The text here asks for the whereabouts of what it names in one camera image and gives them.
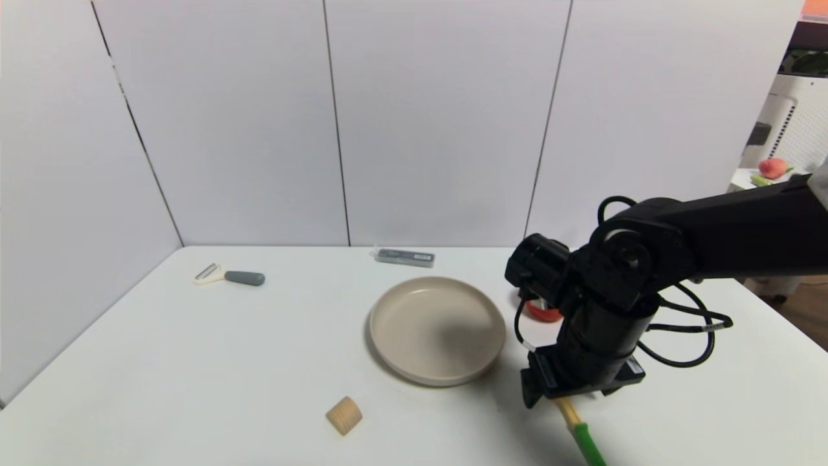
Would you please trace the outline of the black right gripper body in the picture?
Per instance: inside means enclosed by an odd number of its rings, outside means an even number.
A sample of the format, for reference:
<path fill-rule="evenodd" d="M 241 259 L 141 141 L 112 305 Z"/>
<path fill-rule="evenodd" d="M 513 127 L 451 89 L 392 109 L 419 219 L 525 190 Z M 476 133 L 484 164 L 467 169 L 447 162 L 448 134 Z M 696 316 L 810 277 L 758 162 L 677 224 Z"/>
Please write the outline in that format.
<path fill-rule="evenodd" d="M 638 384 L 646 374 L 633 352 L 645 330 L 644 316 L 579 304 L 565 314 L 556 343 L 529 353 L 528 368 L 550 400 Z"/>

